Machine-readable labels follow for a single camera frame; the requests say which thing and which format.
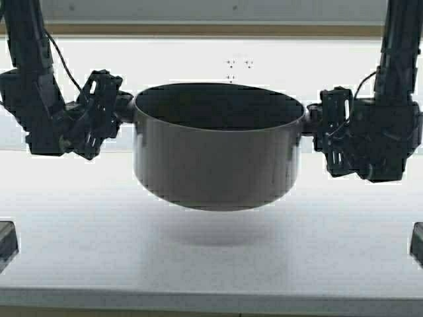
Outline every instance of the black cable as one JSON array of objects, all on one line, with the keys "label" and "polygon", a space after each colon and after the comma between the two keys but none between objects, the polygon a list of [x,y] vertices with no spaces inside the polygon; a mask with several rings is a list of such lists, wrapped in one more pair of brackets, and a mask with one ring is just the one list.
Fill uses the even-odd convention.
[{"label": "black cable", "polygon": [[77,83],[77,81],[75,80],[75,78],[73,78],[73,76],[71,74],[71,71],[69,70],[69,68],[67,68],[66,61],[63,58],[63,55],[61,54],[61,51],[59,49],[59,46],[56,44],[56,41],[52,38],[52,36],[50,35],[50,33],[47,30],[44,30],[44,32],[46,33],[48,39],[53,44],[54,48],[56,49],[57,53],[59,54],[59,57],[61,59],[61,62],[63,63],[63,67],[66,70],[67,76],[69,76],[69,78],[71,79],[72,83],[77,87],[77,89],[79,90],[79,92],[81,93],[81,95],[84,96],[84,98],[87,101],[87,103],[89,103],[89,99],[85,95],[85,93],[82,90],[81,86],[79,86],[79,84]]},{"label": "black cable", "polygon": [[369,80],[369,79],[371,79],[374,75],[376,75],[376,73],[377,72],[373,72],[373,73],[371,73],[369,76],[367,76],[365,79],[363,79],[363,81],[360,83],[360,85],[358,86],[358,88],[357,88],[357,92],[356,92],[356,94],[354,95],[354,100],[355,99],[357,99],[357,97],[358,97],[358,94],[360,93],[360,90],[362,89],[362,87],[363,87],[363,85],[364,84],[366,84],[367,83],[367,81]]}]

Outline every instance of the table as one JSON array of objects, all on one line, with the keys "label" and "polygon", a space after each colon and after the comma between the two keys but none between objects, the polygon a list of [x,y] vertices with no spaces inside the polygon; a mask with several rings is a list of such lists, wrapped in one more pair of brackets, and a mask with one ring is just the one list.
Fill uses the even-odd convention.
[{"label": "table", "polygon": [[2,152],[0,221],[15,222],[20,254],[0,275],[0,306],[421,316],[408,251],[423,157],[378,185],[331,179],[320,154],[301,160],[281,200],[213,213],[151,195],[131,153]]}]

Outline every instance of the wall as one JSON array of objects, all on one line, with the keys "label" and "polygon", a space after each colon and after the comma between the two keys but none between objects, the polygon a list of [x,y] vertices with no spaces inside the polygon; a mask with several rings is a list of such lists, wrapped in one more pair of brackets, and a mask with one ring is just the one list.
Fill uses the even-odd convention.
[{"label": "wall", "polygon": [[[319,101],[324,89],[342,85],[355,90],[377,67],[381,41],[60,38],[58,45],[81,85],[92,70],[108,69],[125,79],[122,89],[132,94],[167,83],[233,81],[277,90],[308,105]],[[0,52],[0,71],[7,71],[11,62],[5,40],[0,42]],[[55,52],[54,59],[63,95],[67,101],[74,100],[77,90]],[[414,97],[420,103],[422,76],[423,72],[419,72]],[[372,91],[370,82],[363,88],[362,96]],[[0,110],[0,132],[0,149],[26,149],[24,133],[4,110]],[[311,152],[309,138],[302,146],[304,152]],[[123,127],[118,140],[105,149],[130,151],[132,126]]]},{"label": "wall", "polygon": [[43,0],[54,22],[381,25],[386,0]]}]

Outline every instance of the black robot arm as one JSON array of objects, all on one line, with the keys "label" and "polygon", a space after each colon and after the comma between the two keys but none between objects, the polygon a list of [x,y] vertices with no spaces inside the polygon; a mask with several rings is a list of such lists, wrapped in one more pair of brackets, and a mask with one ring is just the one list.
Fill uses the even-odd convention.
[{"label": "black robot arm", "polygon": [[[119,90],[122,78],[94,71],[76,102],[66,104],[56,83],[39,0],[2,0],[12,71],[0,75],[4,107],[28,133],[34,155],[75,152],[86,159],[115,138],[133,96]],[[96,83],[93,94],[90,93]]]},{"label": "black robot arm", "polygon": [[[334,176],[356,172],[371,182],[401,180],[422,142],[422,114],[412,100],[423,25],[423,0],[390,0],[374,98],[337,87],[308,107],[306,135]],[[350,104],[349,118],[345,102]]]}]

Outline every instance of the gray pot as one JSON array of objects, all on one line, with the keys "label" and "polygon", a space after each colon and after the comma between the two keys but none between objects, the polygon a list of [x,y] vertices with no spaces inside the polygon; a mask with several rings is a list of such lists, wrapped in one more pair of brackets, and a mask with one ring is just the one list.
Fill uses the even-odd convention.
[{"label": "gray pot", "polygon": [[135,174],[178,205],[234,211],[281,198],[297,177],[305,117],[296,100],[225,84],[177,84],[139,94]]}]

